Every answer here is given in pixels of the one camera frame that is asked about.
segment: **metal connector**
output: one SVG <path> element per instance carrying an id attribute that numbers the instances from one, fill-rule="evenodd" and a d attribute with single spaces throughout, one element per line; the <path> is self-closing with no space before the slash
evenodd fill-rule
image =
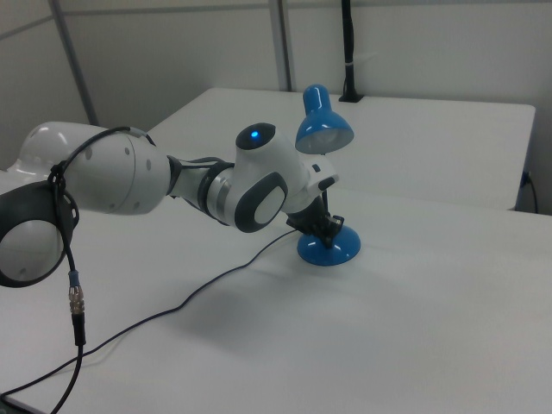
<path id="1" fill-rule="evenodd" d="M 80 315 L 85 312 L 85 294 L 80 286 L 69 288 L 69 305 L 73 315 Z"/>

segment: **blue lamp base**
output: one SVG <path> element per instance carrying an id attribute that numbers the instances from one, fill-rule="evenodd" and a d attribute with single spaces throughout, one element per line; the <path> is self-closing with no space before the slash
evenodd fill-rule
<path id="1" fill-rule="evenodd" d="M 333 246 L 326 248 L 314 235 L 302 235 L 297 251 L 305 261 L 317 266 L 341 265 L 353 259 L 361 250 L 361 239 L 350 227 L 343 226 L 334 238 Z"/>

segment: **cable connector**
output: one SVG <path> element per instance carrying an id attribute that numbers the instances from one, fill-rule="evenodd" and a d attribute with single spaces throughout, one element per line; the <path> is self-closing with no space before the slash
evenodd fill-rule
<path id="1" fill-rule="evenodd" d="M 69 272 L 69 305 L 73 315 L 85 312 L 85 294 L 78 282 L 78 271 L 76 270 Z"/>
<path id="2" fill-rule="evenodd" d="M 69 306 L 71 308 L 72 330 L 75 335 L 75 345 L 86 344 L 85 333 L 85 294 L 78 281 L 78 271 L 69 272 Z"/>

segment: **lamp neck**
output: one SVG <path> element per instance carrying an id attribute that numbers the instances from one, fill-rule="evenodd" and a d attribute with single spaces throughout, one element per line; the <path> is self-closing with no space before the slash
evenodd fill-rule
<path id="1" fill-rule="evenodd" d="M 304 92 L 303 104 L 306 115 L 309 115 L 313 110 L 331 110 L 328 91 L 320 85 L 313 85 Z"/>

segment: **black pole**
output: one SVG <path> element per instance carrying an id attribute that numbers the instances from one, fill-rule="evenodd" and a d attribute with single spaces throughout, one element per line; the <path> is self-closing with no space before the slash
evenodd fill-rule
<path id="1" fill-rule="evenodd" d="M 359 102 L 363 95 L 356 93 L 354 88 L 354 30 L 353 18 L 351 17 L 351 1 L 342 0 L 343 18 L 343 49 L 345 51 L 345 86 L 341 102 Z"/>

